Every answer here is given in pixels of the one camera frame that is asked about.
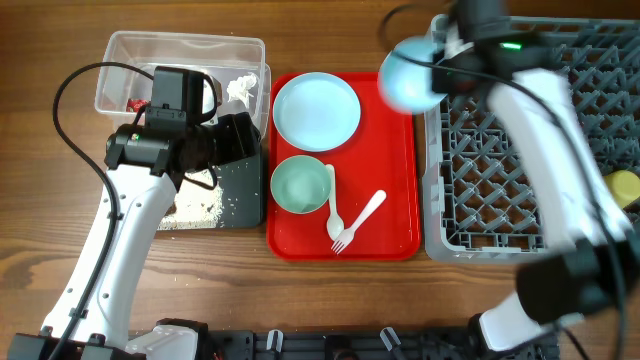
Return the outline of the light blue bowl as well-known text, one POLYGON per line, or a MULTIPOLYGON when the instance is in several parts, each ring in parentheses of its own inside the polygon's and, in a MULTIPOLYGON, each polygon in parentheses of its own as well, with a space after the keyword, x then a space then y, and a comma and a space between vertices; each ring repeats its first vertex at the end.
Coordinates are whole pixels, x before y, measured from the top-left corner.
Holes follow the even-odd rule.
POLYGON ((432 70, 397 56, 431 62, 437 45, 426 37, 411 37, 398 43, 383 61, 378 87, 386 104, 396 112, 419 114, 438 105, 445 94, 432 90, 432 70))

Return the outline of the white tissue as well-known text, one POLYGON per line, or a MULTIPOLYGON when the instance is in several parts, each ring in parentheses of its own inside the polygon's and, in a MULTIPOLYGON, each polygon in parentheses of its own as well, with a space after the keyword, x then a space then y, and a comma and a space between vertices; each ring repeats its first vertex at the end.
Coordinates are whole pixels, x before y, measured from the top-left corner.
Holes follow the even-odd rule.
POLYGON ((258 83, 258 77, 254 73, 249 73, 238 77, 236 80, 229 82, 227 86, 227 94, 229 96, 228 101, 240 101, 246 108, 249 108, 250 90, 253 89, 258 83))

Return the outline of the white rice pile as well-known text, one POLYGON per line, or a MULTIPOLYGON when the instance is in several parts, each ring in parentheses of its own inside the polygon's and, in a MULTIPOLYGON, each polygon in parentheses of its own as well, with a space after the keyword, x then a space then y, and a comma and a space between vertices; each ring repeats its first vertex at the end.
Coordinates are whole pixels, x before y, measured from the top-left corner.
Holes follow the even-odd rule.
POLYGON ((192 183, 192 180, 213 185, 213 178, 208 170, 188 173, 172 206, 160 222, 160 231, 211 229, 217 226, 223 213, 223 188, 217 185, 212 190, 207 190, 192 183))

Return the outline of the green bowl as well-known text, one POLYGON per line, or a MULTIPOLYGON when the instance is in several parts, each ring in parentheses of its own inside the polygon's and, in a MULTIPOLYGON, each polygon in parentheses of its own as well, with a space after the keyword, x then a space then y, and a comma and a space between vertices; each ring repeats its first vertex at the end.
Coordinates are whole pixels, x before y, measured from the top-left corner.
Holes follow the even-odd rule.
POLYGON ((320 160, 296 155, 280 162, 270 179, 271 195, 278 206, 302 215, 321 208, 329 199, 331 180, 320 160))

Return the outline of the red snack wrapper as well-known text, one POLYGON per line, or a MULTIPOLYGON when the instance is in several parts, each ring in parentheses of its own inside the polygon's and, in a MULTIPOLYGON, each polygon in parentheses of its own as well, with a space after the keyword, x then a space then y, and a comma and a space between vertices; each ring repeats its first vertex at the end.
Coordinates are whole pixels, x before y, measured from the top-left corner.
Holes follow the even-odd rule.
POLYGON ((137 113, 139 109, 149 103, 148 100, 145 99, 133 99, 129 98, 127 100, 125 111, 131 113, 137 113))

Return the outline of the yellow plastic cup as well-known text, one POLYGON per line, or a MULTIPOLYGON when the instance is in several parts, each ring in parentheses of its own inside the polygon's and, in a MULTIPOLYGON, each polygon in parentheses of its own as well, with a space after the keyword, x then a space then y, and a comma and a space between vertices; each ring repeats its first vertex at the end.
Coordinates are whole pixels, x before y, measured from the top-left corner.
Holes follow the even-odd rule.
POLYGON ((640 197, 640 179, 628 170, 618 170, 604 177, 615 203, 622 209, 635 203, 640 197))

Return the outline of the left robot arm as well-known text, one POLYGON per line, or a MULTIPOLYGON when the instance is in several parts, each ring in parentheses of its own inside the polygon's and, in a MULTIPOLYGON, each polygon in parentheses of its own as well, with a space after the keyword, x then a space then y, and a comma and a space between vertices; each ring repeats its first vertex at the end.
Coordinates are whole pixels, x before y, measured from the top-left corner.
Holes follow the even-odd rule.
POLYGON ((186 173, 253 156, 248 113, 217 123, 149 120, 107 141, 102 202, 66 289, 36 335, 16 334, 11 359, 204 359, 208 326, 164 319, 130 339, 134 293, 150 245, 186 173))

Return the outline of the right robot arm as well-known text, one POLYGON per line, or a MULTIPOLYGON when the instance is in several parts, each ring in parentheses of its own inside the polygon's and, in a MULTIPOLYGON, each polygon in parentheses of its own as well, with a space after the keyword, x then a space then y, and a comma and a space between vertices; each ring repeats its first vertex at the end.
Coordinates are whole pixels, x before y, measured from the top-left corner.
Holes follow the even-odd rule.
POLYGON ((521 267, 514 292, 470 321, 469 352, 505 355, 607 308, 619 314, 639 282, 639 237, 596 166, 568 79, 540 46, 507 42, 456 55, 438 50, 429 88, 480 94, 505 128, 533 188, 549 255, 521 267))

